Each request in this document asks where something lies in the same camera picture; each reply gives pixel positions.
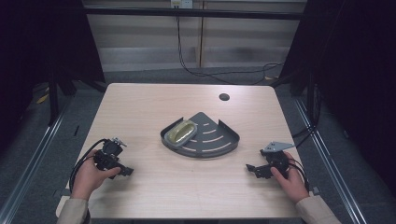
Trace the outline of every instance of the sleeve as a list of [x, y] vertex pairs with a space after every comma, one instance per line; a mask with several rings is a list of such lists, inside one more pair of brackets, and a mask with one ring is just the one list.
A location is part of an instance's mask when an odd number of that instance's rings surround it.
[[83, 199], [68, 199], [59, 215], [57, 224], [80, 224], [87, 216], [88, 202]]
[[308, 224], [341, 223], [320, 196], [300, 200], [296, 204], [296, 209]]

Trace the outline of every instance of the person's left hand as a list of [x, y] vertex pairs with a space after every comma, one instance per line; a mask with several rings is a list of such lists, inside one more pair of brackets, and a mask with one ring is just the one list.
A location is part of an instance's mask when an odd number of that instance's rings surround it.
[[96, 168], [93, 161], [93, 156], [96, 151], [97, 150], [95, 149], [92, 150], [87, 155], [88, 159], [85, 160], [79, 168], [70, 198], [84, 199], [88, 201], [93, 191], [98, 189], [105, 179], [113, 175], [117, 175], [121, 171], [120, 167], [115, 167], [106, 171], [101, 171]]

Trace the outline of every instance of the wooden table top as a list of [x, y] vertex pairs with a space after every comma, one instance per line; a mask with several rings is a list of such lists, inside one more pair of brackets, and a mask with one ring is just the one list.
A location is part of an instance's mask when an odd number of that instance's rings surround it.
[[[228, 101], [219, 96], [226, 93]], [[165, 147], [160, 132], [204, 112], [240, 136], [238, 147], [213, 159], [195, 159]], [[111, 84], [97, 111], [81, 157], [96, 141], [118, 137], [128, 147], [120, 163], [130, 176], [107, 179], [90, 198], [92, 218], [297, 217], [274, 178], [256, 178], [246, 164], [267, 163], [260, 149], [293, 143], [274, 89], [264, 86]], [[295, 147], [287, 149], [300, 160]], [[57, 215], [68, 197], [62, 197]]]

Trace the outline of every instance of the gray carpet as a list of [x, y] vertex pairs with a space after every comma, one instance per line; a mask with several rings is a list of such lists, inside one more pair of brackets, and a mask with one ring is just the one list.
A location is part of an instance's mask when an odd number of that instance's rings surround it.
[[[237, 71], [255, 71], [260, 68], [235, 68]], [[229, 72], [232, 68], [205, 69], [206, 73]], [[279, 74], [280, 67], [267, 71], [268, 77]], [[248, 85], [260, 81], [265, 85], [269, 81], [263, 79], [263, 73], [218, 75], [233, 84]], [[213, 77], [197, 77], [189, 75], [182, 69], [161, 71], [140, 71], [106, 74], [107, 84], [112, 82], [147, 82], [147, 83], [197, 83], [197, 84], [227, 84]], [[71, 104], [65, 111], [63, 122], [56, 133], [49, 151], [42, 161], [33, 183], [28, 189], [12, 223], [55, 223], [55, 210], [59, 198], [53, 197], [56, 189], [64, 188], [69, 174], [84, 140], [91, 127], [95, 113], [103, 98], [103, 94], [90, 89], [81, 83], [77, 94], [71, 99]], [[42, 92], [35, 94], [35, 99]], [[304, 123], [296, 108], [289, 86], [276, 88], [276, 94], [282, 106], [287, 123], [292, 133], [304, 128]], [[7, 155], [0, 160], [0, 192], [1, 205], [15, 188], [18, 177], [29, 162], [42, 135], [47, 129], [50, 117], [49, 102], [36, 105], [32, 102], [21, 121], [19, 135], [8, 146]], [[396, 220], [396, 202], [389, 190], [364, 161], [356, 145], [345, 138], [343, 128], [336, 117], [323, 106], [318, 130], [328, 149], [332, 153], [340, 172], [350, 187], [352, 194], [359, 203], [368, 223], [393, 223]], [[298, 144], [302, 137], [295, 138]], [[328, 203], [342, 223], [353, 223], [344, 204], [335, 189], [332, 180], [310, 138], [298, 148], [304, 163], [311, 187], [318, 187], [320, 194]], [[132, 220], [94, 220], [93, 223], [132, 223]], [[135, 223], [159, 223], [153, 220], [138, 220]], [[220, 223], [266, 223], [264, 220], [222, 220]], [[270, 220], [269, 223], [302, 223], [300, 219]]]

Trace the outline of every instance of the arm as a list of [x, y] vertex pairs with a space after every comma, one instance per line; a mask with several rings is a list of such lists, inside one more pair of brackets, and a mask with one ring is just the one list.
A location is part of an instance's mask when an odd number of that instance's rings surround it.
[[58, 224], [83, 223], [87, 216], [88, 200], [93, 191], [98, 189], [105, 179], [120, 172], [120, 167], [106, 171], [98, 170], [93, 161], [95, 152], [96, 150], [92, 150], [87, 156], [88, 159], [79, 168], [73, 192], [70, 199], [64, 204]]
[[[294, 164], [293, 157], [288, 152], [285, 154], [290, 159], [290, 163]], [[320, 196], [309, 197], [304, 182], [295, 168], [289, 168], [288, 179], [285, 179], [275, 167], [271, 167], [271, 172], [290, 200], [296, 204], [297, 212], [305, 222], [309, 224], [340, 223]]]

